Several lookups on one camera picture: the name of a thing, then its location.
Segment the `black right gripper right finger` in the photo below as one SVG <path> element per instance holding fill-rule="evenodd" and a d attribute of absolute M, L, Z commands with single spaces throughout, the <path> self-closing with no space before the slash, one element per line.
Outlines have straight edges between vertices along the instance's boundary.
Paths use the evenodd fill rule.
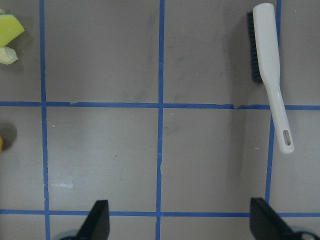
<path fill-rule="evenodd" d="M 256 240 L 318 240 L 309 231 L 293 231 L 261 197 L 250 199 L 249 228 Z"/>

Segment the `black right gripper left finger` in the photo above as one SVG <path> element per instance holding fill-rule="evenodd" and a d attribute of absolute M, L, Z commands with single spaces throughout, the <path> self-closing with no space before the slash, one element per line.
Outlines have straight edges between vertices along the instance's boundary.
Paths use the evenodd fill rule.
<path fill-rule="evenodd" d="M 107 240 L 110 235 L 110 215 L 108 200 L 97 200 L 80 230 L 76 240 Z"/>

